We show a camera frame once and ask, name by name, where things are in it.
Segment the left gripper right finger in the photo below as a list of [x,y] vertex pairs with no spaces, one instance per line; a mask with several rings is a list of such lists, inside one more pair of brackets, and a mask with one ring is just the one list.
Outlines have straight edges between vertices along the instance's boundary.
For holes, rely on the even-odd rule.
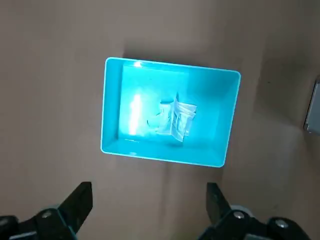
[[232,207],[214,182],[206,184],[206,211],[210,226],[201,240],[309,240],[293,220],[274,216],[261,222],[242,206]]

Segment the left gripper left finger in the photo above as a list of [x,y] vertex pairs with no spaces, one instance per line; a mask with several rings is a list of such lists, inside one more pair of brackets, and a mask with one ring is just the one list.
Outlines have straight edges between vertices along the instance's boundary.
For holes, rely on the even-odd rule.
[[25,221],[14,215],[0,217],[2,240],[76,240],[93,208],[90,181],[81,182],[58,206],[41,210]]

